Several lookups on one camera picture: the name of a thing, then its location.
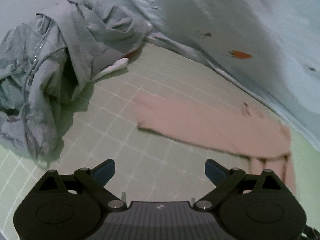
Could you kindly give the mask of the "green grid bed sheet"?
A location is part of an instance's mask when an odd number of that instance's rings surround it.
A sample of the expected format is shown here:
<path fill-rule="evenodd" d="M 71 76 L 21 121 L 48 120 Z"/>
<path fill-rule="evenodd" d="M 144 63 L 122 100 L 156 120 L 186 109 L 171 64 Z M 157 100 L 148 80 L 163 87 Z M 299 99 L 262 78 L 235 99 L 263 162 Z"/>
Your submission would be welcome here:
<path fill-rule="evenodd" d="M 17 239 L 16 207 L 48 169 L 71 174 L 105 159 L 116 163 L 107 189 L 128 202 L 199 199 L 213 189 L 204 174 L 212 158 L 221 165 L 249 169 L 246 158 L 174 141 L 136 125 L 133 98 L 148 93 L 239 112 L 241 104 L 277 115 L 213 70 L 169 50 L 147 44 L 122 71 L 88 85 L 63 106 L 56 150 L 33 160 L 1 147 L 1 235 Z"/>

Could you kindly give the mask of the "pink long-sleeve shirt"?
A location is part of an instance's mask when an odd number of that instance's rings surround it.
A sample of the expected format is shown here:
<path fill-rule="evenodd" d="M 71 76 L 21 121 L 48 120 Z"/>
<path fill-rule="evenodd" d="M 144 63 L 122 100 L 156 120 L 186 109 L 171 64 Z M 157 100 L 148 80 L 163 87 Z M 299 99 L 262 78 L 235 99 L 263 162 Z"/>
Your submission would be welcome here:
<path fill-rule="evenodd" d="M 201 103 L 139 94 L 137 125 L 174 140 L 249 159 L 252 174 L 272 170 L 296 192 L 290 128 L 242 103 L 242 110 L 213 109 Z"/>

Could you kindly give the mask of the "grey zip hoodie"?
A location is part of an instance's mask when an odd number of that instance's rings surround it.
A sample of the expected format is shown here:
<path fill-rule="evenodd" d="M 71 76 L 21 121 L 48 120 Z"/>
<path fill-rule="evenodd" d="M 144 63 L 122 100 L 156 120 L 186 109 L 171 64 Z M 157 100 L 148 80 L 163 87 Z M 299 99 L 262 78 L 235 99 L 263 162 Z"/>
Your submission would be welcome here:
<path fill-rule="evenodd" d="M 1 42 L 1 142 L 38 159 L 57 145 L 61 106 L 128 57 L 150 26 L 109 0 L 57 0 Z"/>

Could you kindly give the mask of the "white cloth piece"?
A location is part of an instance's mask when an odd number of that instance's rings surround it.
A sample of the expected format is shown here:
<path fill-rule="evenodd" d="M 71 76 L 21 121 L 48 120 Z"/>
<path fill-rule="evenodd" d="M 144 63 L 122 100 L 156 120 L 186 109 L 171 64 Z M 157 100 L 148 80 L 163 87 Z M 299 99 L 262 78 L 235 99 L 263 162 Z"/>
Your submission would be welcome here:
<path fill-rule="evenodd" d="M 114 64 L 107 66 L 106 68 L 100 70 L 97 74 L 95 74 L 92 77 L 92 81 L 97 81 L 100 78 L 104 77 L 107 74 L 110 74 L 112 72 L 118 71 L 118 70 L 122 70 L 124 68 L 127 67 L 129 63 L 129 59 L 127 57 L 124 57 L 122 59 L 119 59 L 118 61 L 116 61 Z"/>

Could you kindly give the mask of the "light blue carrot-print quilt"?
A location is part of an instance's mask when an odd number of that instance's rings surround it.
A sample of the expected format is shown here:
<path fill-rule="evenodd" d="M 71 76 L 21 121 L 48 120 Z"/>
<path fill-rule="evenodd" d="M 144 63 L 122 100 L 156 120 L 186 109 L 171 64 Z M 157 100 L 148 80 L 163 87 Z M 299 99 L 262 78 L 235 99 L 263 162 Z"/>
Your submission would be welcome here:
<path fill-rule="evenodd" d="M 205 64 L 319 149 L 319 0 L 112 0 L 148 41 Z"/>

